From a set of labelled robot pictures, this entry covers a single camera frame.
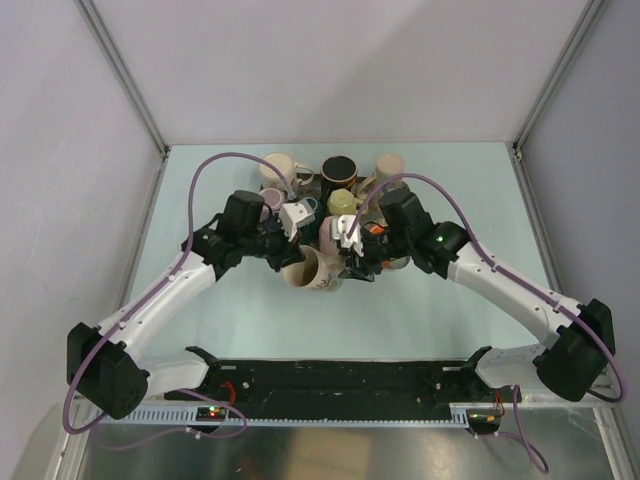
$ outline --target light blue table surface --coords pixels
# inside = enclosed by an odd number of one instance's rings
[[[141,292],[173,261],[187,235],[187,192],[198,165],[237,151],[287,152],[319,172],[322,161],[347,155],[370,174],[378,156],[397,153],[408,172],[427,175],[459,202],[483,243],[514,268],[546,284],[533,232],[502,143],[295,144],[174,146],[134,280]],[[457,221],[438,192],[408,180],[434,221]],[[222,211],[236,189],[258,189],[258,165],[229,158],[201,175],[195,224]],[[264,260],[245,259],[187,305],[153,341],[150,355],[198,345],[229,358],[466,358],[485,345],[534,343],[517,321],[489,302],[413,265],[375,283],[347,281],[333,293],[288,287]]]

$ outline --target beige mug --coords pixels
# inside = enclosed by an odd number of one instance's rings
[[[354,195],[358,200],[364,200],[367,198],[367,191],[371,185],[371,188],[375,188],[384,182],[387,178],[397,175],[399,173],[404,173],[404,160],[399,155],[395,155],[393,153],[387,153],[378,158],[376,162],[376,169],[373,174],[367,178],[365,178],[360,184],[354,187]],[[402,188],[402,179],[394,180],[391,183],[388,183],[382,192],[376,195],[372,201],[373,203],[378,203],[380,196],[384,193],[389,192],[391,190],[395,190],[396,188]]]
[[[282,269],[287,285],[326,292],[340,288],[342,280],[338,275],[344,270],[344,258],[324,255],[308,245],[301,245],[300,249],[305,255],[304,262]]]
[[[264,160],[280,170],[280,173],[287,179],[289,185],[295,190],[299,185],[308,185],[313,180],[313,169],[308,165],[297,163],[286,153],[270,153]],[[311,176],[306,180],[301,180],[296,176],[296,170],[307,170],[311,173]],[[277,188],[278,190],[285,191],[286,188],[282,185],[282,180],[272,169],[266,165],[260,164],[260,177],[262,180],[262,188]]]

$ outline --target gray wall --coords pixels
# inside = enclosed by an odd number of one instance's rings
[[[36,479],[67,333],[116,308],[159,161],[70,0],[0,1],[0,155],[0,478],[31,439]]]
[[[616,0],[533,137],[531,176],[565,289],[614,313],[640,447],[640,2]]]

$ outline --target white wall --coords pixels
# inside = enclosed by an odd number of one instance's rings
[[[563,284],[611,306],[640,448],[640,3],[611,2],[524,149]]]
[[[96,0],[176,143],[512,141],[587,0]]]
[[[74,3],[0,2],[0,478],[63,400],[69,329],[115,307],[158,161]]]

